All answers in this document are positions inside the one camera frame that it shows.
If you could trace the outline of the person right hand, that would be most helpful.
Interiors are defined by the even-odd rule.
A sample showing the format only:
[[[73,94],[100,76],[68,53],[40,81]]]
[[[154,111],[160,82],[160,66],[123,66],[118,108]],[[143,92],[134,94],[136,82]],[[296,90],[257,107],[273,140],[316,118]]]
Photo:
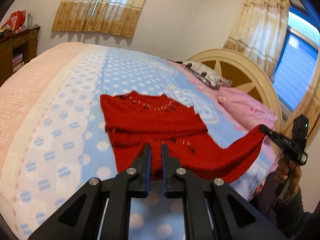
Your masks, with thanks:
[[[290,184],[287,187],[287,191],[284,193],[282,201],[286,201],[294,197],[299,191],[299,181],[302,176],[302,171],[300,166],[293,160],[290,160],[287,164],[285,162],[286,155],[284,153],[280,154],[278,160],[278,167],[276,168],[274,181],[278,184],[285,184],[286,180],[292,176]]]

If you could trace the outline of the dark jacket sleeve forearm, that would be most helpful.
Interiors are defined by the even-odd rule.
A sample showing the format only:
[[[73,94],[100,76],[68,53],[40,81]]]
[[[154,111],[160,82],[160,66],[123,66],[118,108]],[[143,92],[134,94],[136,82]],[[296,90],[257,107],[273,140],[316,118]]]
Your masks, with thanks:
[[[276,200],[272,206],[272,199],[276,196],[273,181],[275,173],[267,176],[262,191],[251,200],[251,204],[270,222],[275,225],[287,239],[308,239],[311,232],[313,214],[304,211],[302,192],[298,190],[296,195],[289,200]]]

